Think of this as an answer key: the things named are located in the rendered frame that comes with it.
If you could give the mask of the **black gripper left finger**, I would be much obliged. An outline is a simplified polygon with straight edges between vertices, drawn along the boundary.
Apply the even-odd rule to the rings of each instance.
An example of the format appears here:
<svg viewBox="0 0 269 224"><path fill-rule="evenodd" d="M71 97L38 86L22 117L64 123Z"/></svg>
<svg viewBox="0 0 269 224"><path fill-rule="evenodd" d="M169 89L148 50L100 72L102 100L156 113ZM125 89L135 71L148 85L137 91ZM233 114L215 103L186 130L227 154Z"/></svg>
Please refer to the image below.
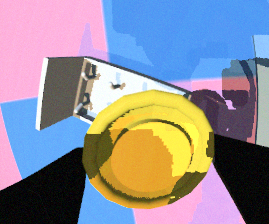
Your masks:
<svg viewBox="0 0 269 224"><path fill-rule="evenodd" d="M0 190L0 224L78 224L86 171L82 148Z"/></svg>

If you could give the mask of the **yellow round plate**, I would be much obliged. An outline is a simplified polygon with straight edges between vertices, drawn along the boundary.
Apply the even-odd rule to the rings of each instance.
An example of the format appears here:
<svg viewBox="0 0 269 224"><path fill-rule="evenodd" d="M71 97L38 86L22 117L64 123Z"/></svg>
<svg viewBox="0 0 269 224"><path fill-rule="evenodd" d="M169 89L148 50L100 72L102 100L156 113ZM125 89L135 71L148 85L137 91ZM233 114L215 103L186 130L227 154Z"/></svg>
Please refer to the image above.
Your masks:
<svg viewBox="0 0 269 224"><path fill-rule="evenodd" d="M150 89L99 112L83 139L87 179L133 209L174 204L205 179L215 156L205 112L179 93Z"/></svg>

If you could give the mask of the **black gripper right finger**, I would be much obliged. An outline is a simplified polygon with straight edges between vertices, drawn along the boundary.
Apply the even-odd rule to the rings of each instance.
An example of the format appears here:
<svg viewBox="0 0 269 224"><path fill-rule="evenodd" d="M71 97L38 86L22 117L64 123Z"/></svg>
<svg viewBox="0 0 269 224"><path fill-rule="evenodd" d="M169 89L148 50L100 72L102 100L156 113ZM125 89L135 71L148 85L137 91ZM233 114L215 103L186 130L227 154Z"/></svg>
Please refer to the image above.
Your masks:
<svg viewBox="0 0 269 224"><path fill-rule="evenodd" d="M269 148L214 133L216 175L246 224L269 224Z"/></svg>

